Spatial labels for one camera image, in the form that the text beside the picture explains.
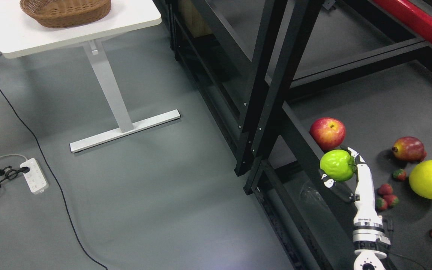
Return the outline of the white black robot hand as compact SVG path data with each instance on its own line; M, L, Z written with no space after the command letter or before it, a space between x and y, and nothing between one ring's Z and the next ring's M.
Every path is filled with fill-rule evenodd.
M357 213L353 219L353 224L357 222L379 223L382 218L375 210L375 196L372 173L365 159L351 147L341 147L353 156L355 161L355 174L344 182L337 182L329 177L322 169L319 169L321 180L326 188L329 188L341 200L354 203Z

